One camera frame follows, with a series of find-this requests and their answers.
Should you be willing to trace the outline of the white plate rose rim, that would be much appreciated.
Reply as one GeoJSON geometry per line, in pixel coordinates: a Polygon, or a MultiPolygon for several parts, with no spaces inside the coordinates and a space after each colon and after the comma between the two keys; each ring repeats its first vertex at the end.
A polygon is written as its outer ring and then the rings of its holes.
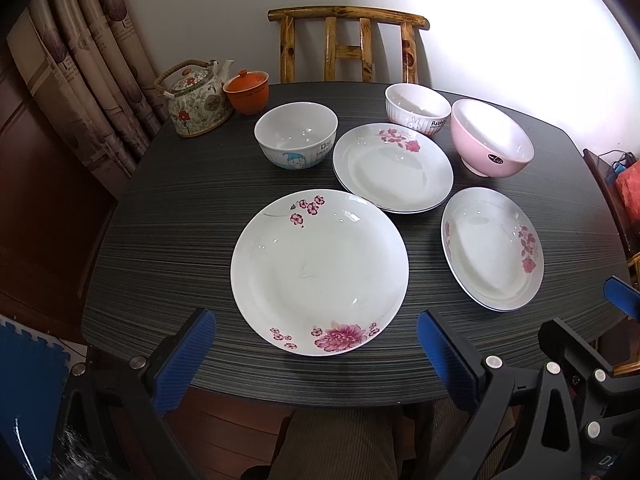
{"type": "Polygon", "coordinates": [[[540,237],[524,210],[490,188],[465,188],[446,203],[442,249],[465,293],[482,307],[511,312],[529,304],[544,279],[540,237]]]}

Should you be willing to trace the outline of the large white floral plate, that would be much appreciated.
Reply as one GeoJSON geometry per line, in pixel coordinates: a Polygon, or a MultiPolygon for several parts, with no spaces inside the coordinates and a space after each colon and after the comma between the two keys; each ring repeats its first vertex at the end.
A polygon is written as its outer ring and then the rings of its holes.
{"type": "Polygon", "coordinates": [[[235,243],[230,283],[258,336],[324,358],[354,351],[390,325],[405,300],[409,258],[377,206],[314,188],[254,215],[235,243]]]}

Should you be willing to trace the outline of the pink bowl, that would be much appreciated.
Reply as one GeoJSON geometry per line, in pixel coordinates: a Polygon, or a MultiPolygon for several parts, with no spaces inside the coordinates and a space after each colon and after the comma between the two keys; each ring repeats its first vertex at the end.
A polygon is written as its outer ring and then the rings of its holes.
{"type": "Polygon", "coordinates": [[[451,139],[463,165],[480,177],[514,176],[535,156],[527,133],[498,108],[472,99],[451,105],[451,139]]]}

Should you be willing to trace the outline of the white plate pink roses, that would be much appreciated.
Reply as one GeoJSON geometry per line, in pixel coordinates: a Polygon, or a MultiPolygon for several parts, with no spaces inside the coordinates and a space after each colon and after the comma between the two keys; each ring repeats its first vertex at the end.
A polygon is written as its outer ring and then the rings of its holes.
{"type": "Polygon", "coordinates": [[[392,214],[420,214],[442,204],[454,186],[446,153],[406,127],[378,122],[352,128],[333,150],[338,182],[392,214]]]}

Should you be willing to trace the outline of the white bowl blue cartoon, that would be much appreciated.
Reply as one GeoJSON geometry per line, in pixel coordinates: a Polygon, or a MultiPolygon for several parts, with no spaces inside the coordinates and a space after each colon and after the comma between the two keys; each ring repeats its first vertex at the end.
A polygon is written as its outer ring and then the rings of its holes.
{"type": "Polygon", "coordinates": [[[334,147],[338,119],[315,102],[277,106],[256,122],[254,136],[274,166],[302,170],[318,165],[334,147]]]}

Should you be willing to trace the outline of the white ribbed bowl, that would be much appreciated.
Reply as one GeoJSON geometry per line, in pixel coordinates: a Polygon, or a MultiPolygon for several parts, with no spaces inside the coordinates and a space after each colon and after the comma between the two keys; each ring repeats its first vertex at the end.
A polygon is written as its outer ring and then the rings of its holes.
{"type": "Polygon", "coordinates": [[[451,114],[450,103],[438,92],[420,84],[391,84],[385,89],[388,119],[424,136],[434,136],[451,114]]]}

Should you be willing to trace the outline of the red plastic bag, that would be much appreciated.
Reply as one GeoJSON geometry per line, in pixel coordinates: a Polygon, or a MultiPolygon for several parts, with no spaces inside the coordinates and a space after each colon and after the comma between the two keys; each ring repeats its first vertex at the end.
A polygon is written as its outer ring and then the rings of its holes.
{"type": "Polygon", "coordinates": [[[615,185],[623,201],[626,214],[631,223],[640,222],[640,162],[622,171],[615,181],[615,185]]]}

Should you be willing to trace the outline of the blue foam floor mat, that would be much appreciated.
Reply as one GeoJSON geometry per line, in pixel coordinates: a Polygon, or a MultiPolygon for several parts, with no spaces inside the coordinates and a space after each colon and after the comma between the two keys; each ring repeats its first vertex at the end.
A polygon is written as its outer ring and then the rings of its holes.
{"type": "Polygon", "coordinates": [[[1,437],[29,479],[51,474],[70,355],[29,330],[1,323],[1,437]]]}

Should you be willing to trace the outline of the floral ceramic teapot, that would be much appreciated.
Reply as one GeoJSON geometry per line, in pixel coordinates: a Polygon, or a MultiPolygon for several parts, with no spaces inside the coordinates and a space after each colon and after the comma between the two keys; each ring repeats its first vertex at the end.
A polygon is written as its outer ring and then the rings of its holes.
{"type": "Polygon", "coordinates": [[[233,60],[200,61],[190,58],[162,73],[154,88],[168,102],[169,116],[176,133],[191,139],[214,130],[232,114],[224,93],[233,60]]]}

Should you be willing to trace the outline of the orange lidded cup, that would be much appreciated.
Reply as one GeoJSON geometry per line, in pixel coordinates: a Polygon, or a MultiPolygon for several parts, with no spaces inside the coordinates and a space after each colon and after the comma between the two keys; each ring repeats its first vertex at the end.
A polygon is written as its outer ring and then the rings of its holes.
{"type": "Polygon", "coordinates": [[[237,112],[256,115],[269,99],[269,74],[262,70],[240,70],[224,84],[224,93],[237,112]]]}

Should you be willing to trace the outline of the beige patterned curtain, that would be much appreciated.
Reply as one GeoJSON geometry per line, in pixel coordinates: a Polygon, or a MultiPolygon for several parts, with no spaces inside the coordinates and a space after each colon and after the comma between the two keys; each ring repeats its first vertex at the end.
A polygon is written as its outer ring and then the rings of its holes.
{"type": "Polygon", "coordinates": [[[14,0],[6,33],[27,90],[79,161],[122,195],[168,119],[126,0],[14,0]]]}

